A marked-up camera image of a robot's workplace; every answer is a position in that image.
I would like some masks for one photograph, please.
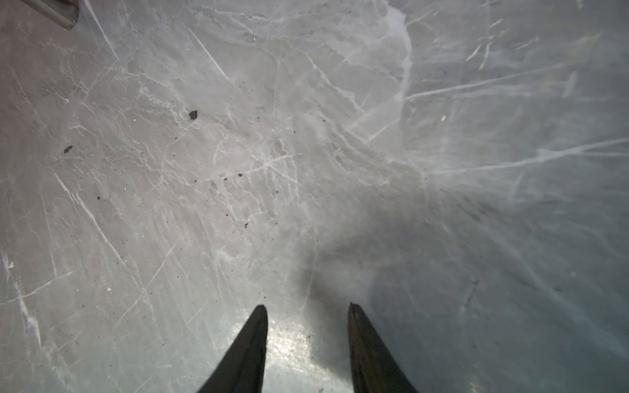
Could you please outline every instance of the gray marble surface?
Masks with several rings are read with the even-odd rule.
[[[352,301],[421,392],[626,392],[628,20],[3,0],[0,390],[195,392],[263,303],[264,391],[350,392]]]

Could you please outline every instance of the marble floor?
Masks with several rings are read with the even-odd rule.
[[[0,4],[0,390],[629,389],[624,0]],[[198,111],[191,120],[189,113]]]

